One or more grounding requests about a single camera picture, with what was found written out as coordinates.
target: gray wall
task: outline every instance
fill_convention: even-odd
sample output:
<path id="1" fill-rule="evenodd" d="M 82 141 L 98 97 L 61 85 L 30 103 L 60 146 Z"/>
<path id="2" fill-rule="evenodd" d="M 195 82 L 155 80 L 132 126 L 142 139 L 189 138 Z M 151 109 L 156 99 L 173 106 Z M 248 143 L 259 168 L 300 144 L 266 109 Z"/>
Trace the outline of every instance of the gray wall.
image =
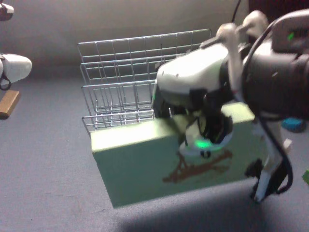
<path id="1" fill-rule="evenodd" d="M 210 28 L 231 20 L 237 0 L 7 0 L 15 8 L 0 23 L 0 51 L 34 65 L 80 63 L 78 42 Z M 243 0 L 236 17 L 249 11 Z"/>

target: green block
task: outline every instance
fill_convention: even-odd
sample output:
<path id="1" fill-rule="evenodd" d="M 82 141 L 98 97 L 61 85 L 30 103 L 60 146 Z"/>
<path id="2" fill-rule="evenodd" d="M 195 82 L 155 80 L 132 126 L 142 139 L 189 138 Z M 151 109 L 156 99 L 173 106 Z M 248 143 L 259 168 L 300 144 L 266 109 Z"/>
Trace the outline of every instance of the green block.
<path id="1" fill-rule="evenodd" d="M 309 184 L 309 170 L 304 173 L 303 179 L 307 184 Z"/>
<path id="2" fill-rule="evenodd" d="M 230 143 L 209 159 L 177 154 L 189 116 L 131 124 L 91 133 L 93 157 L 113 207 L 242 180 L 248 165 L 265 160 L 266 144 L 252 134 L 248 107 L 223 107 L 234 122 Z"/>

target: blue object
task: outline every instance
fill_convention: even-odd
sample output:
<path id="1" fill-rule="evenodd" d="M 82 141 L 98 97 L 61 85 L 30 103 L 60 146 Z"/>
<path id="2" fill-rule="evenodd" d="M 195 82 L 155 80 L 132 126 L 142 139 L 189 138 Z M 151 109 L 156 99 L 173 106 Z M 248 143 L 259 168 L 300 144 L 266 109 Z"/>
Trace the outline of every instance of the blue object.
<path id="1" fill-rule="evenodd" d="M 305 121 L 292 117 L 285 119 L 281 125 L 283 128 L 294 133 L 303 132 L 306 128 Z"/>

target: robotic hand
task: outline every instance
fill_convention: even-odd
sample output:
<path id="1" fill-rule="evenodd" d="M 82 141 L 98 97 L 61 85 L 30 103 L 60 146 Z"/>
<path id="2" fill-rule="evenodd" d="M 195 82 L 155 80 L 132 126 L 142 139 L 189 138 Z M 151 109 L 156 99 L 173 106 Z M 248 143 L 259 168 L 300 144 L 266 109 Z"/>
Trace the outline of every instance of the robotic hand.
<path id="1" fill-rule="evenodd" d="M 12 6 L 0 0 L 0 21 L 10 20 L 14 13 Z M 0 53 L 0 89 L 8 90 L 13 82 L 26 78 L 32 69 L 31 61 L 23 56 Z"/>
<path id="2" fill-rule="evenodd" d="M 252 194 L 258 203 L 285 192 L 293 182 L 278 121 L 309 118 L 308 25 L 309 10 L 287 14 L 269 26 L 255 11 L 239 27 L 222 25 L 215 38 L 162 65 L 157 73 L 152 102 L 156 117 L 170 116 L 167 107 L 174 114 L 198 112 L 180 145 L 183 155 L 209 155 L 225 146 L 233 124 L 222 114 L 222 105 L 233 99 L 248 104 L 256 116 L 255 131 L 265 138 L 268 150 L 265 164 L 257 160 L 246 172 L 258 178 Z M 257 38 L 252 48 L 239 47 L 244 32 Z M 271 39 L 264 41 L 270 32 Z M 286 176 L 287 185 L 279 189 Z"/>

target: metal wire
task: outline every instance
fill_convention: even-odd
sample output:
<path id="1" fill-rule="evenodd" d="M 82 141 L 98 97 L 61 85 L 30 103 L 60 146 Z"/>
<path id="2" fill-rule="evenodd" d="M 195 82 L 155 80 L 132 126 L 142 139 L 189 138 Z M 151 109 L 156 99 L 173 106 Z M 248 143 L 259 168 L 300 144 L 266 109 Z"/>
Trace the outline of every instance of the metal wire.
<path id="1" fill-rule="evenodd" d="M 199 48 L 210 29 L 78 44 L 90 132 L 152 120 L 157 68 Z"/>

